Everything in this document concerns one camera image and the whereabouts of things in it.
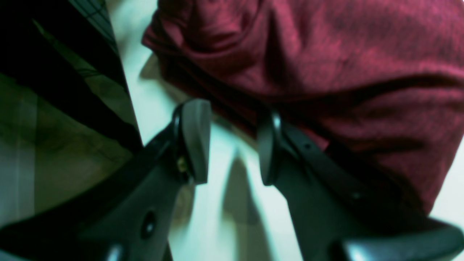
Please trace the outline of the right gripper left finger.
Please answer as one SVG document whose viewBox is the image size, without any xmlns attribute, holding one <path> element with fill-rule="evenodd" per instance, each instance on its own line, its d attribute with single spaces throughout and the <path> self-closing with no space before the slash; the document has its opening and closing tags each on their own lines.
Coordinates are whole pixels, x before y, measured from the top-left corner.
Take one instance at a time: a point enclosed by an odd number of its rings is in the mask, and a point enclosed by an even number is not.
<svg viewBox="0 0 464 261">
<path fill-rule="evenodd" d="M 208 179 L 212 109 L 193 99 L 114 174 L 1 229 L 1 251 L 27 261 L 170 261 L 169 228 L 184 185 Z"/>
</svg>

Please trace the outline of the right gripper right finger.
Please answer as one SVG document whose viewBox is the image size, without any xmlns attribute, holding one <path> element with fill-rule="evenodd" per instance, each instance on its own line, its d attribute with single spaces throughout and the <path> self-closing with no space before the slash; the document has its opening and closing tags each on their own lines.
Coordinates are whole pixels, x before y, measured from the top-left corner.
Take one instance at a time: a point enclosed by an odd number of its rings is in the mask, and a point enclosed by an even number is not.
<svg viewBox="0 0 464 261">
<path fill-rule="evenodd" d="M 451 261 L 460 228 L 396 203 L 339 167 L 273 109 L 257 116 L 262 182 L 285 197 L 305 261 Z"/>
</svg>

